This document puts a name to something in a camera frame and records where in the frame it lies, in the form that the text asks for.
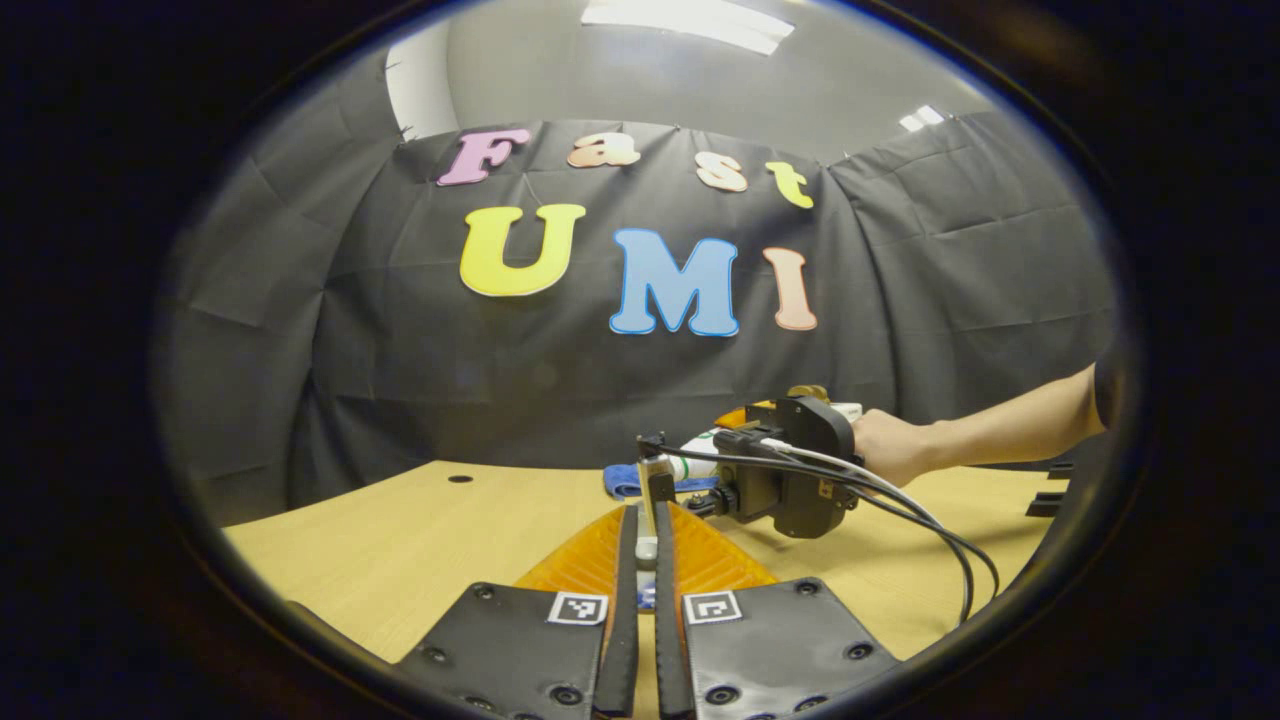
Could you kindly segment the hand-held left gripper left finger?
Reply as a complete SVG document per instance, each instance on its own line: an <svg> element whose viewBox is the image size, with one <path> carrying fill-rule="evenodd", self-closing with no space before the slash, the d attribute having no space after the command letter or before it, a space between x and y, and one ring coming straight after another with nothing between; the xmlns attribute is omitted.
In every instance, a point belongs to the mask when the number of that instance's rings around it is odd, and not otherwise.
<svg viewBox="0 0 1280 720"><path fill-rule="evenodd" d="M639 512L589 523L512 585L475 582L396 666L500 719L616 719L637 679Z"/></svg>

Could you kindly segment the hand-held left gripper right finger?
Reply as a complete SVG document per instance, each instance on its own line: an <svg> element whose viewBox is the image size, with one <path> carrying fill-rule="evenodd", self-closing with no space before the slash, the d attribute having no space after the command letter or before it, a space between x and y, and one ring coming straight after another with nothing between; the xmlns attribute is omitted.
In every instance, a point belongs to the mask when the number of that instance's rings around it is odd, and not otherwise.
<svg viewBox="0 0 1280 720"><path fill-rule="evenodd" d="M654 509L662 717L788 719L899 665L822 579L781 582L690 511Z"/></svg>

